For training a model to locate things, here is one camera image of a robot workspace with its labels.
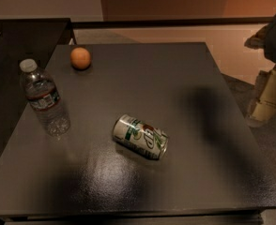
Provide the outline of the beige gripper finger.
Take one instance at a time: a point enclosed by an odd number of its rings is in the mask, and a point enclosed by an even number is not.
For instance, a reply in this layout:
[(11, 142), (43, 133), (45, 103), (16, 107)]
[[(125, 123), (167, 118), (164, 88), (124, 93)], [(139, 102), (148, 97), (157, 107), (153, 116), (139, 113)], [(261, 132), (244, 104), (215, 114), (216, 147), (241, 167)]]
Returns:
[(276, 113), (276, 66), (259, 72), (253, 91), (245, 120), (251, 128), (260, 128)]

